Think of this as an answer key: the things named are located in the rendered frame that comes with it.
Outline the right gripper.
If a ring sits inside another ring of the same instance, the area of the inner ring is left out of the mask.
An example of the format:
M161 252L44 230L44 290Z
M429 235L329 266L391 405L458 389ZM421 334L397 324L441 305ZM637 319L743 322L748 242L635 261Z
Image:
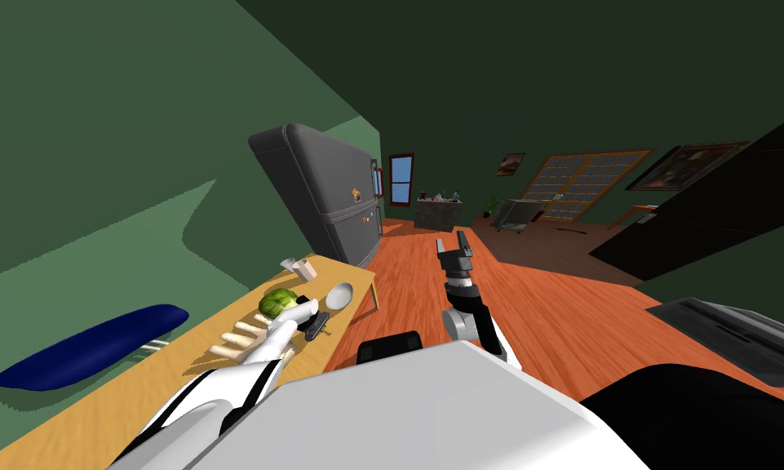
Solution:
M446 251L445 244L436 240L436 253L448 282L469 282L472 270L472 248L463 230L456 232L458 249Z

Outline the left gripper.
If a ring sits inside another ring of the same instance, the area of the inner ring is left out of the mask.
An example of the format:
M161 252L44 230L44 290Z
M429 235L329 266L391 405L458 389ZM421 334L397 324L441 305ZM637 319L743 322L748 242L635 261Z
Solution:
M330 314L325 311L319 311L310 316L310 318L303 323L303 334L305 335L305 339L308 342L313 341L325 329L329 318Z

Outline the dark counter with bottles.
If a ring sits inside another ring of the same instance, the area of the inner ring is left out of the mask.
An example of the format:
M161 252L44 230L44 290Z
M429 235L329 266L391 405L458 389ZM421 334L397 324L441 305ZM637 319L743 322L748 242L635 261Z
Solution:
M458 191L451 196L438 193L434 197L428 197L427 192L422 191L415 204L414 227L451 233L462 205Z

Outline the white bowl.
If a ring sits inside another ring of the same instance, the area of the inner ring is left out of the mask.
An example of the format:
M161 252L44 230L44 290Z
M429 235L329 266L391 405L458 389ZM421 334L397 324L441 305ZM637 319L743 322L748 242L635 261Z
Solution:
M352 302L353 296L354 289L351 283L336 284L326 296L326 307L330 310L343 310Z

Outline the green lettuce head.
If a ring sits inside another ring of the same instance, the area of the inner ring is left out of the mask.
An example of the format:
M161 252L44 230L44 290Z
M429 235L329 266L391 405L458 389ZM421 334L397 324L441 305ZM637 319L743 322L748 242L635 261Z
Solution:
M283 311L296 307L298 297L292 290L285 288L269 291L259 301L259 313L266 318L275 320Z

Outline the grey metal cart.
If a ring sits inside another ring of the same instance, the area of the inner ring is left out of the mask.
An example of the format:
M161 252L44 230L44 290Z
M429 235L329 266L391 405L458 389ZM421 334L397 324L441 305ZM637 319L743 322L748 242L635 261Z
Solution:
M523 233L526 226L536 219L548 203L534 199L508 199L498 210L491 226L498 232L509 230Z

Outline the red framed window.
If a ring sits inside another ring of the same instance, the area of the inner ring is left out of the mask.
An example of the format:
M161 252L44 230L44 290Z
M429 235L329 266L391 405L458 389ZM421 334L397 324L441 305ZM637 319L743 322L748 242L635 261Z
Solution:
M391 206L410 206L414 154L401 153L389 157L388 178L390 184Z

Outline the dark grey fridge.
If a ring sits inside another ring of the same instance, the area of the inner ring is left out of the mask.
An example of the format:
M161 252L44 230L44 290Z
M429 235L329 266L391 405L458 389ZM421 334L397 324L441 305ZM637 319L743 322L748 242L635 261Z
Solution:
M366 268L383 235L370 155L298 123L248 145L313 253Z

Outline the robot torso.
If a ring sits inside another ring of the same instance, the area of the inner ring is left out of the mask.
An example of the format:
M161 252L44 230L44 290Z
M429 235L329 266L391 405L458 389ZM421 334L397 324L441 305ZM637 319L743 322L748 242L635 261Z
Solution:
M189 470L649 470L599 417L466 341L281 384Z

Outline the large wooden framed window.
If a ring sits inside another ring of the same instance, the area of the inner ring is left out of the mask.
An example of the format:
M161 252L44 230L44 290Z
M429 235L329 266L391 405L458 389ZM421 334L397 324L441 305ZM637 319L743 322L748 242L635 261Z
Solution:
M654 149L552 155L520 197L543 204L540 220L573 222L652 154Z

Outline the small wooden side table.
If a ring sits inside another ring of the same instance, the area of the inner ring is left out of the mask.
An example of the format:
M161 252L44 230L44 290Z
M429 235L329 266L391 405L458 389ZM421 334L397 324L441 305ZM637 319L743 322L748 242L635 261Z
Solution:
M653 211L655 208L657 208L656 205L635 205L635 206L632 206L631 209L625 215L621 216L620 219L615 220L606 229L607 230L611 230L611 229L613 229L615 227L618 227L618 226L622 225L624 222L629 220L635 214L648 214L650 211Z

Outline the dark blue oblong board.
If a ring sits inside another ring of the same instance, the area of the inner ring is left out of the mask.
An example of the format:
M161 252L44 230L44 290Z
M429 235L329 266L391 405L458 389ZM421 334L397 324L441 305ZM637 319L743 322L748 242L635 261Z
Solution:
M158 339L188 320L172 304L156 304L90 327L0 372L0 387L51 391L100 373L139 349L157 350Z

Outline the large dark framed picture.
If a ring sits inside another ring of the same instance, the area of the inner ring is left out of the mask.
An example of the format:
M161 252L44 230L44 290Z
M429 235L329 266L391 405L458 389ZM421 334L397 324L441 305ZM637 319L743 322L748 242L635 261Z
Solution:
M733 155L749 141L685 144L674 147L626 188L629 191L681 191Z

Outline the black tall cupboard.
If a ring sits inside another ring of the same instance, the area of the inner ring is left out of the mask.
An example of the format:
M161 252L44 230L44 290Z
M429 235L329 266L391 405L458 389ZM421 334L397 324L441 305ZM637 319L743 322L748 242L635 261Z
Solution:
M590 255L641 281L784 226L784 123Z

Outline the dark grey flat appliance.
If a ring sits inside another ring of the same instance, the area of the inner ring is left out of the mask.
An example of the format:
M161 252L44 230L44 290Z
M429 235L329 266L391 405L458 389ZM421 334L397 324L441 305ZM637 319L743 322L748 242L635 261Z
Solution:
M784 388L784 324L693 297L646 309L769 387Z

